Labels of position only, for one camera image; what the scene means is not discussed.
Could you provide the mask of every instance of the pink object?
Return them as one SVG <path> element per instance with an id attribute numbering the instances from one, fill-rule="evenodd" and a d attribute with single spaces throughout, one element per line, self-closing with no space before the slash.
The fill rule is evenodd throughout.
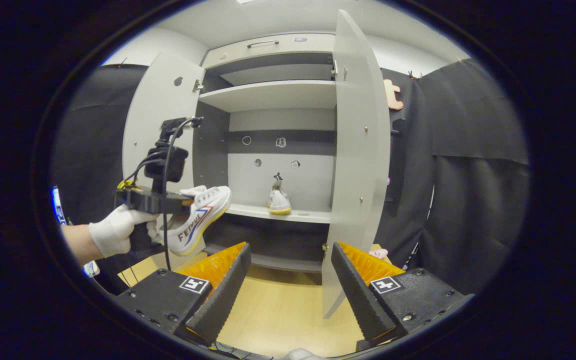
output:
<path id="1" fill-rule="evenodd" d="M 388 250 L 385 248 L 380 248 L 379 250 L 369 251 L 368 254 L 374 256 L 377 259 L 384 259 L 388 255 Z"/>

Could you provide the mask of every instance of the wooden floor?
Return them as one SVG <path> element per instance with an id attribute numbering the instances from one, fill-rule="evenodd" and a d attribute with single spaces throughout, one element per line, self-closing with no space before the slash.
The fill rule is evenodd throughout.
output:
<path id="1" fill-rule="evenodd" d="M 175 271 L 206 256 L 199 252 Z M 146 259 L 120 277 L 132 286 L 159 269 L 158 262 Z M 217 341 L 275 358 L 297 348 L 324 357 L 354 353 L 362 333 L 348 300 L 329 319 L 323 319 L 320 284 L 320 275 L 251 265 Z"/>

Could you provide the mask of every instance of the drawer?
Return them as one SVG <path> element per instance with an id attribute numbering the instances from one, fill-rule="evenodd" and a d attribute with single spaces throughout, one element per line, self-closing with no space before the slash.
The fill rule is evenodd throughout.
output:
<path id="1" fill-rule="evenodd" d="M 238 60 L 287 53 L 332 53 L 334 34 L 280 34 L 247 39 L 208 51 L 202 68 L 210 69 Z"/>

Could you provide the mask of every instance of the small sticker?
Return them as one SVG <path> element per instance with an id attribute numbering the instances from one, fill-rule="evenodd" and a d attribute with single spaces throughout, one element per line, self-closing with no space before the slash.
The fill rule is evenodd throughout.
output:
<path id="1" fill-rule="evenodd" d="M 370 281 L 370 285 L 372 285 L 379 294 L 391 292 L 402 287 L 402 285 L 396 282 L 391 276 Z"/>
<path id="2" fill-rule="evenodd" d="M 190 292 L 201 294 L 202 292 L 204 292 L 206 285 L 208 285 L 208 280 L 203 280 L 203 278 L 196 278 L 196 277 L 188 276 L 181 283 L 181 285 L 179 285 L 179 287 L 181 289 L 188 290 Z"/>

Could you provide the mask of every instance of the orange letter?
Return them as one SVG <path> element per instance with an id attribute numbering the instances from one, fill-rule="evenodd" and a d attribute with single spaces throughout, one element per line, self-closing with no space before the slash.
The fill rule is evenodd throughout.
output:
<path id="1" fill-rule="evenodd" d="M 386 88 L 386 100 L 388 100 L 388 107 L 393 110 L 401 110 L 404 107 L 402 101 L 397 101 L 395 96 L 396 92 L 402 91 L 397 85 L 393 85 L 393 80 L 384 79 L 383 86 Z"/>

